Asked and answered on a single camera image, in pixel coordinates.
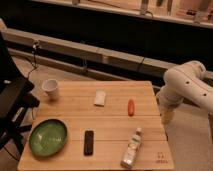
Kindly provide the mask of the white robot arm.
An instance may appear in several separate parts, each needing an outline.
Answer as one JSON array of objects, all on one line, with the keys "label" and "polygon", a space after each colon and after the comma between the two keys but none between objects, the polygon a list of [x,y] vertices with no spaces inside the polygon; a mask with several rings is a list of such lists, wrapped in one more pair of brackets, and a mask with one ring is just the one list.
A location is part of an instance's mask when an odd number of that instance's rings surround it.
[{"label": "white robot arm", "polygon": [[156,97],[162,123],[168,124],[183,99],[188,99],[213,117],[213,87],[203,81],[205,66],[199,61],[189,61],[168,69],[163,76],[165,85]]}]

